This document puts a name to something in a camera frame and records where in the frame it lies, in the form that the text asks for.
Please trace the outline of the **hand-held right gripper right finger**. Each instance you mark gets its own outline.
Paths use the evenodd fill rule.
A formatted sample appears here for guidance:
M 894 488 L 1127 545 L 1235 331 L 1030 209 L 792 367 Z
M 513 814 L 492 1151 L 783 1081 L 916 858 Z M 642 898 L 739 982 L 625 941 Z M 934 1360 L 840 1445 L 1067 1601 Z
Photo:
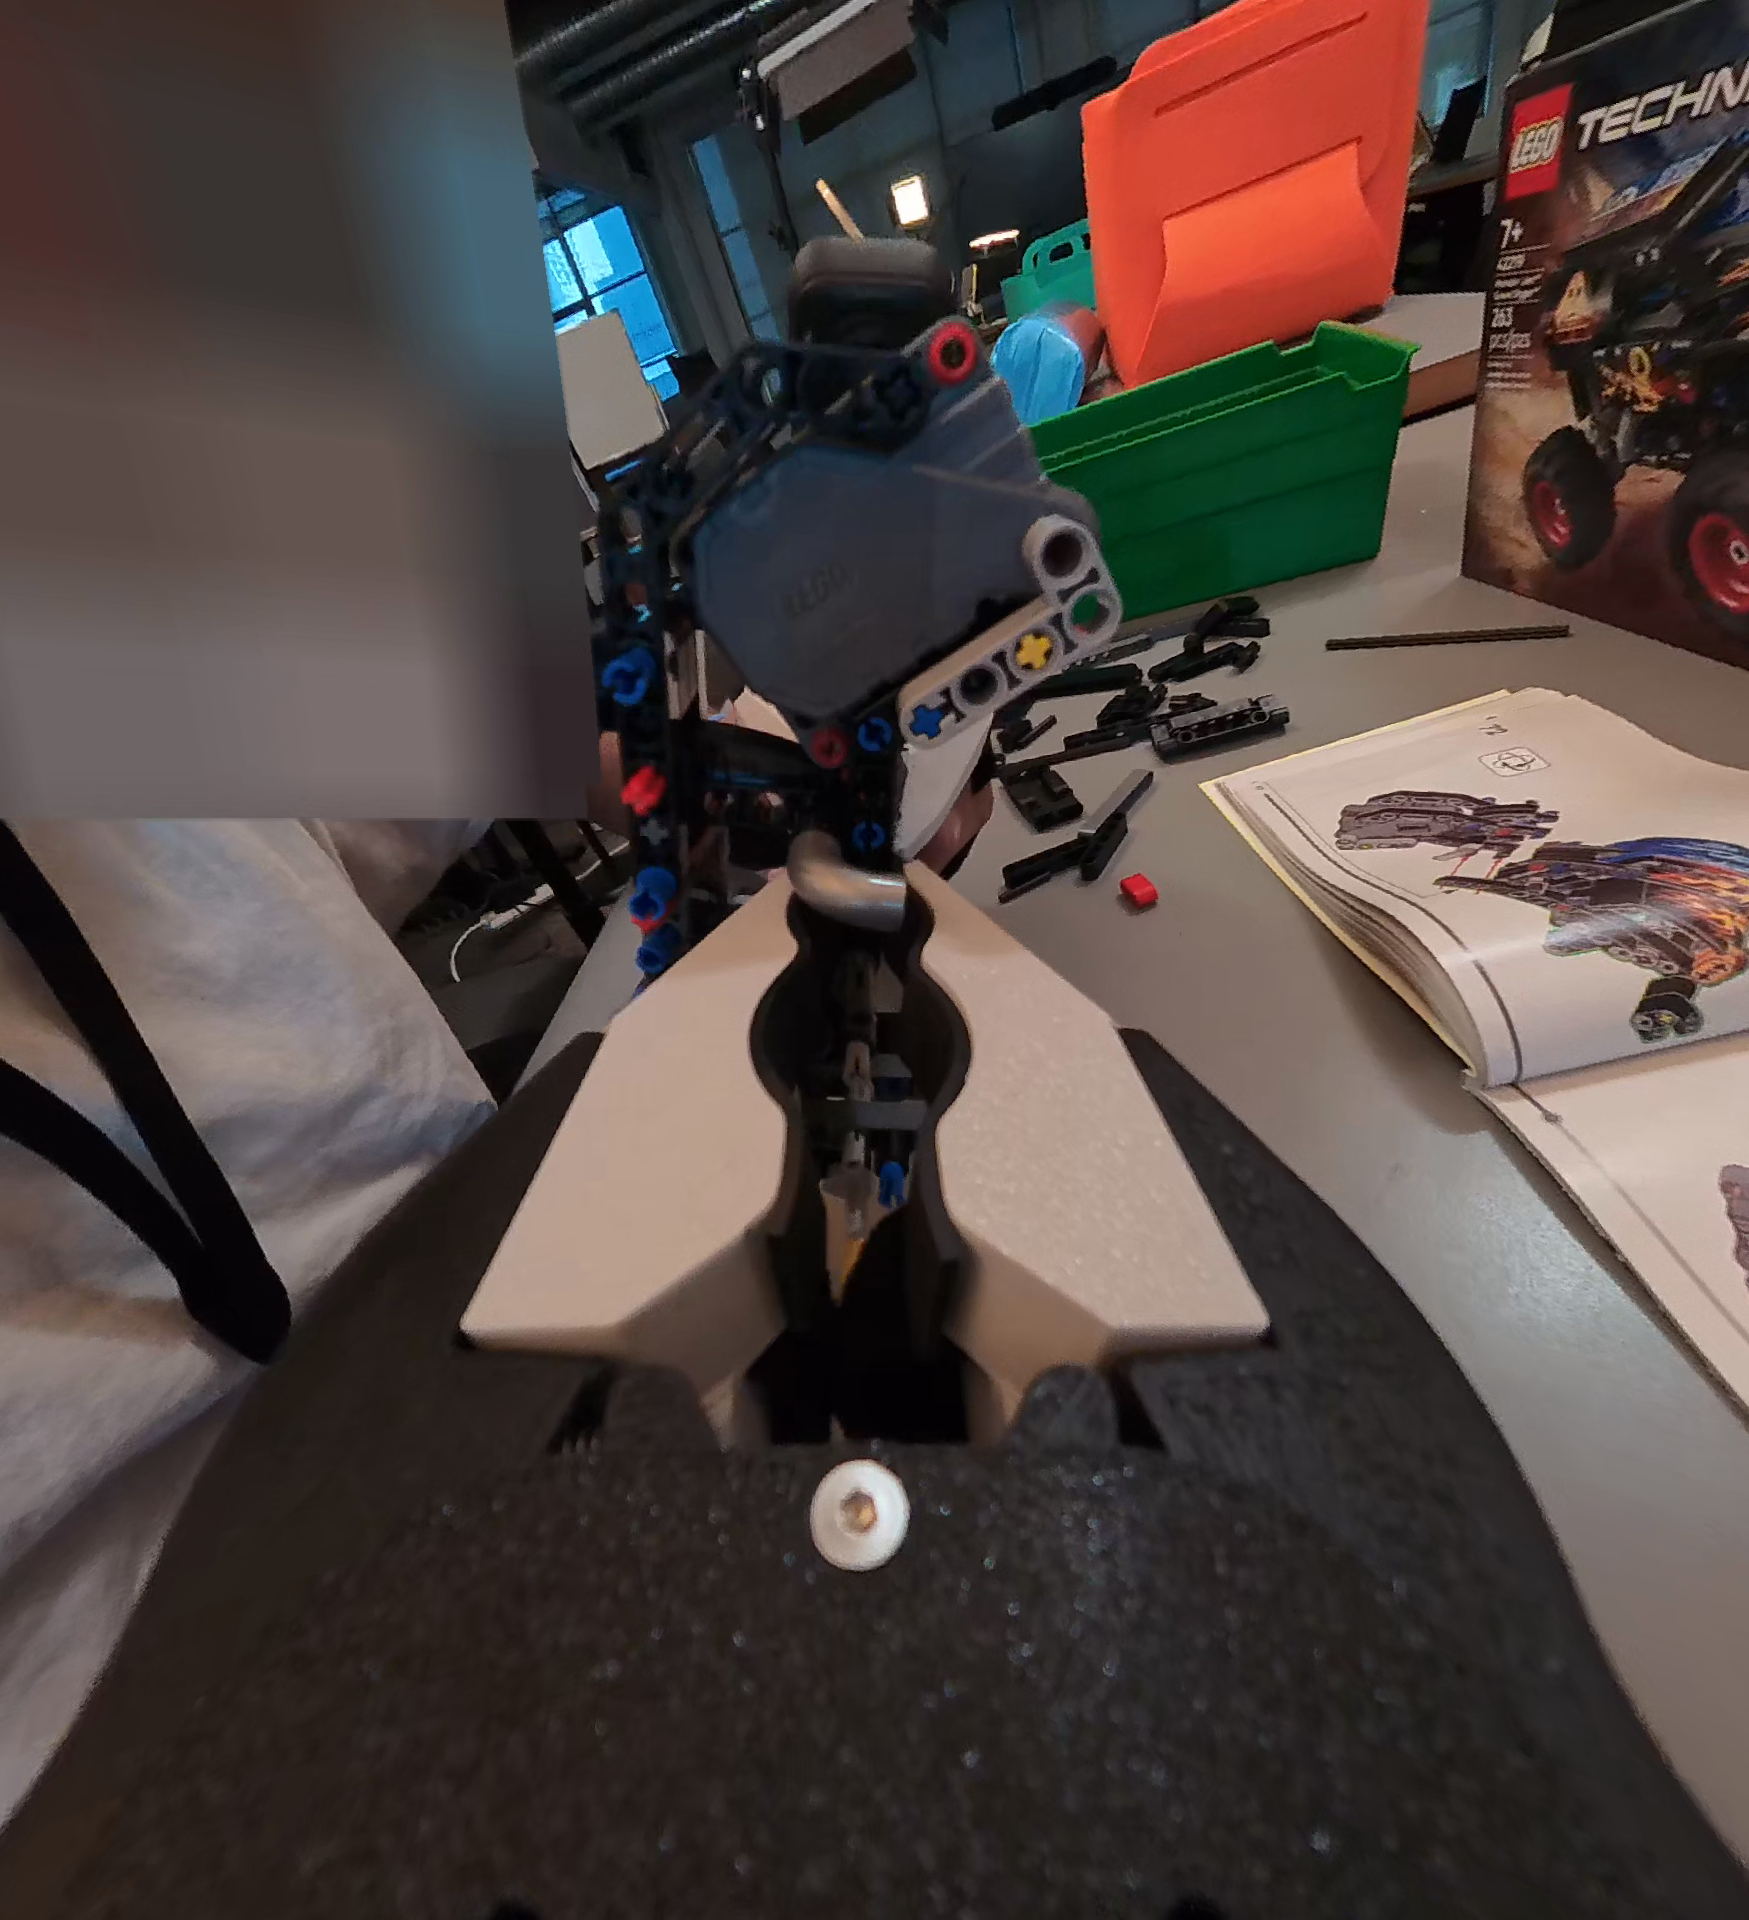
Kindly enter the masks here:
M 920 961 L 969 1069 L 936 1119 L 966 1246 L 953 1343 L 969 1358 L 1127 1358 L 1249 1346 L 1271 1313 L 1153 1099 L 1124 1033 L 950 880 Z

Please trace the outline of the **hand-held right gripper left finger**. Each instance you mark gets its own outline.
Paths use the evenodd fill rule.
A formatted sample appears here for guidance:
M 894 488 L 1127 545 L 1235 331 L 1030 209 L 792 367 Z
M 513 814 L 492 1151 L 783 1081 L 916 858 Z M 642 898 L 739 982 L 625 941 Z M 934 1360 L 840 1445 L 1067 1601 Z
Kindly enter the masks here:
M 603 1028 L 461 1333 L 479 1347 L 753 1360 L 834 1301 L 756 1019 L 800 955 L 776 874 Z

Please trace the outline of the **green handled container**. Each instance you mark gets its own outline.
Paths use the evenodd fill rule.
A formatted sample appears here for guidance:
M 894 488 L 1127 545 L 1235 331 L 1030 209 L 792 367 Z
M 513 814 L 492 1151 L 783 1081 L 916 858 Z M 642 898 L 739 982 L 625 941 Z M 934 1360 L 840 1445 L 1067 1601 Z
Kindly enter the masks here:
M 1006 319 L 1032 315 L 1046 307 L 1093 308 L 1093 254 L 1086 220 L 1067 222 L 1035 240 L 1024 268 L 1000 282 Z

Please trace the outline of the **orange folded box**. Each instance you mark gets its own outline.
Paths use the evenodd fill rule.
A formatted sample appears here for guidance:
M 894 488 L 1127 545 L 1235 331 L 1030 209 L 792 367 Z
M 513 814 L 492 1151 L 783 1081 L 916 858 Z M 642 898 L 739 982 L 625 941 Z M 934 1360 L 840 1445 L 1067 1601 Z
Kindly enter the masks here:
M 1093 308 L 1127 389 L 1392 301 L 1427 2 L 1228 2 L 1081 106 Z

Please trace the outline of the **long black lego axle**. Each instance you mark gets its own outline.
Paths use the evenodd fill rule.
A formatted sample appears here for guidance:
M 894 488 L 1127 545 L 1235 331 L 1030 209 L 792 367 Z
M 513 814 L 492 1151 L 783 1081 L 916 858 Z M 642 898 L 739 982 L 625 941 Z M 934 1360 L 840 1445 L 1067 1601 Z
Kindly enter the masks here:
M 1333 635 L 1324 652 L 1410 652 L 1410 649 L 1461 649 L 1461 646 L 1506 646 L 1506 641 L 1558 641 L 1573 635 L 1569 620 L 1515 623 L 1484 630 L 1416 630 L 1416 631 L 1362 631 Z

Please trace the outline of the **lego truck model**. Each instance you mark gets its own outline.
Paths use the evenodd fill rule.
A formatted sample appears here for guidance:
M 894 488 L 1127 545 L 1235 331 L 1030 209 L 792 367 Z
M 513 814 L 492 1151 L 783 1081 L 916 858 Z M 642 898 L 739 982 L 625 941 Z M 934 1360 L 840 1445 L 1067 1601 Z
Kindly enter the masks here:
M 599 497 L 599 690 L 616 719 L 638 868 L 630 915 L 651 987 L 719 926 L 703 841 L 745 841 L 786 880 L 794 970 L 693 1069 L 745 1085 L 741 1133 L 710 1171 L 662 1150 L 642 1107 L 586 1095 L 544 1161 L 580 1173 L 665 1164 L 662 1226 L 570 1251 L 563 1330 L 632 1356 L 726 1313 L 812 1326 L 817 1281 L 786 1251 L 794 1181 L 861 1150 L 894 1254 L 864 1236 L 840 1281 L 887 1288 L 910 1346 L 947 1335 L 969 1241 L 947 1209 L 936 1130 L 976 1041 L 924 968 L 934 904 L 910 883 L 904 802 L 985 719 L 1079 662 L 1081 610 L 1121 620 L 1093 513 L 1054 488 L 976 328 L 924 323 L 901 348 L 750 345 Z

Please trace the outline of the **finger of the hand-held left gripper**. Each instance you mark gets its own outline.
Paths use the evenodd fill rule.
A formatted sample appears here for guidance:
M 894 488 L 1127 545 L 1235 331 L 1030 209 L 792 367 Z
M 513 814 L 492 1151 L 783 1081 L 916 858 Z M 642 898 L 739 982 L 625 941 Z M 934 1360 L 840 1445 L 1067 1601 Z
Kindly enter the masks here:
M 894 802 L 894 854 L 914 862 L 942 829 L 947 817 L 972 791 L 990 740 L 989 729 L 966 729 L 950 743 L 906 743 Z

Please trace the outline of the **lego instruction booklet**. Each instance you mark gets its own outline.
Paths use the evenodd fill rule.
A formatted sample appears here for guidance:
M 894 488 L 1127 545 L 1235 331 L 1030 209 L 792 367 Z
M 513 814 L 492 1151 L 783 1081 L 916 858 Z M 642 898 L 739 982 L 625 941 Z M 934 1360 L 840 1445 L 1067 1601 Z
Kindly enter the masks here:
M 1749 1417 L 1749 770 L 1503 690 L 1203 791 Z

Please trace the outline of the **group of black lego beams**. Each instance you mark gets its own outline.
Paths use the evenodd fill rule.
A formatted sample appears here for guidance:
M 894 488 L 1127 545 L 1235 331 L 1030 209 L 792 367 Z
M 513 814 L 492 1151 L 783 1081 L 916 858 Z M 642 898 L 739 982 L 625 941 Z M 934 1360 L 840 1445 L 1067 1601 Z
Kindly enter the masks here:
M 1190 682 L 1207 675 L 1223 670 L 1235 682 L 1255 669 L 1269 635 L 1271 620 L 1257 610 L 1255 596 L 1223 596 L 1198 614 L 1167 662 L 1153 664 L 1112 695 L 1096 727 L 1065 734 L 1050 755 L 1006 762 L 1000 795 L 1024 826 L 1046 841 L 1004 863 L 998 901 L 1024 901 L 1065 874 L 1081 883 L 1096 880 L 1112 854 L 1124 852 L 1131 817 L 1155 781 L 1153 770 L 1131 778 L 1105 806 L 1099 820 L 1083 824 L 1083 802 L 1079 802 L 1063 778 L 1065 766 L 1118 751 L 1150 751 L 1155 766 L 1183 766 L 1282 734 L 1290 723 L 1290 705 L 1271 695 L 1218 699 L 1186 690 Z

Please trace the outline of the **green plastic bin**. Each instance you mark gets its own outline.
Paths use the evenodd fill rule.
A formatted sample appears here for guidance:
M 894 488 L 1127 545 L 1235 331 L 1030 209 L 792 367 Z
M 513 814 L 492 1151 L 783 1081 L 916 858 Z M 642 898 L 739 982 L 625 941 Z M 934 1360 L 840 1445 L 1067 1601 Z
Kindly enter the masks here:
M 1127 620 L 1371 562 L 1412 345 L 1321 323 L 1030 428 L 1099 515 Z

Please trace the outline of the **lego set box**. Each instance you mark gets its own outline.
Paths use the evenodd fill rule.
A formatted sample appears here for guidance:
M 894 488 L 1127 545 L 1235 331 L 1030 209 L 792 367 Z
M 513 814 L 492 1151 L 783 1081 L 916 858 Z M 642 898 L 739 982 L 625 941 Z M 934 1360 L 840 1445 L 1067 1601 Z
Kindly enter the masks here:
M 1461 575 L 1749 670 L 1749 2 L 1558 2 L 1492 216 Z

